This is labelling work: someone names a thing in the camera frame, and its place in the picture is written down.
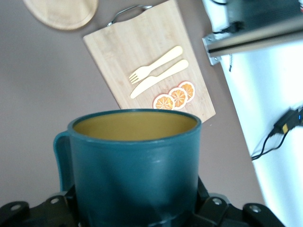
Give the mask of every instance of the orange slice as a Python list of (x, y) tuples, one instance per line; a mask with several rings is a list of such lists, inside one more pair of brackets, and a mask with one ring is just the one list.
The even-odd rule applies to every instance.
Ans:
[(175, 100), (175, 110), (179, 110), (185, 106), (188, 97), (187, 92), (181, 87), (175, 87), (169, 91), (169, 95)]
[(152, 107), (154, 109), (173, 110), (175, 108), (175, 100), (170, 95), (161, 94), (154, 99)]
[(196, 89), (195, 89), (194, 85), (191, 82), (183, 81), (182, 83), (180, 83), (178, 85), (178, 87), (181, 87), (184, 90), (186, 90), (187, 96), (188, 96), (188, 101), (187, 102), (190, 102), (191, 100), (193, 100), (193, 98), (195, 96)]

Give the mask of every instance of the gray table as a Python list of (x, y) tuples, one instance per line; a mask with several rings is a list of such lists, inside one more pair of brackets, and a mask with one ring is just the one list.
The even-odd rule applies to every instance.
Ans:
[[(84, 28), (58, 31), (37, 21), (20, 0), (0, 3), (0, 206), (31, 206), (59, 191), (53, 139), (74, 118), (118, 109), (82, 37), (135, 4), (100, 1)], [(200, 177), (209, 192), (239, 208), (264, 203), (220, 65), (209, 65), (202, 37), (211, 24), (200, 0), (178, 1), (216, 115), (203, 124)]]

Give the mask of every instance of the knife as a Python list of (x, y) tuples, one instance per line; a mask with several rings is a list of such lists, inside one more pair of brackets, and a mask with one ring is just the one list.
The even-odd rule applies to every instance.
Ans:
[(165, 78), (176, 74), (177, 72), (180, 72), (188, 67), (188, 61), (185, 59), (182, 59), (181, 61), (178, 61), (176, 64), (174, 64), (172, 67), (170, 67), (168, 70), (166, 70), (164, 73), (160, 74), (157, 77), (149, 76), (145, 80), (143, 80), (131, 93), (131, 98), (136, 98), (138, 95), (140, 95), (143, 91), (149, 89), (151, 86), (155, 85), (156, 83), (160, 82), (161, 80), (164, 80)]

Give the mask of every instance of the black metal mount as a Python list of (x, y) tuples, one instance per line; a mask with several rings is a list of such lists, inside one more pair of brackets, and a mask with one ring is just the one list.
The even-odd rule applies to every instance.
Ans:
[[(75, 188), (64, 196), (52, 196), (29, 208), (24, 201), (0, 208), (0, 227), (79, 227)], [(209, 196), (202, 181), (198, 182), (196, 210), (183, 227), (284, 227), (264, 205), (248, 203), (240, 210), (220, 197)]]

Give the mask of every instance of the round wooden board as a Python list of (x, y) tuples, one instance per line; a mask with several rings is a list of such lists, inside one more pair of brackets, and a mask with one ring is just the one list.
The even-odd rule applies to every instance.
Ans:
[(23, 0), (42, 23), (60, 30), (86, 25), (95, 15), (98, 0)]

